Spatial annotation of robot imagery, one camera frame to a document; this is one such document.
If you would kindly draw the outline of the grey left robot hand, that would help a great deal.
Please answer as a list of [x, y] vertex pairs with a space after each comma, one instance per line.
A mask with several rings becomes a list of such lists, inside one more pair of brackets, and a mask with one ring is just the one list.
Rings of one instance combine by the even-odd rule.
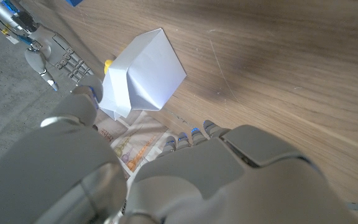
[[83, 78], [0, 158], [0, 223], [357, 223], [309, 158], [249, 125], [170, 138], [128, 184], [93, 128], [102, 95]]

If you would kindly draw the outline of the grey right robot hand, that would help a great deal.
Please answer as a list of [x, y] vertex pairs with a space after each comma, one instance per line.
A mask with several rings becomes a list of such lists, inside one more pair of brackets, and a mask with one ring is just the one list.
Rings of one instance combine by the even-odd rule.
[[58, 84], [46, 68], [48, 63], [77, 83], [94, 74], [58, 32], [35, 22], [32, 14], [17, 1], [0, 0], [0, 31], [13, 44], [28, 45], [24, 52], [27, 63], [55, 91]]

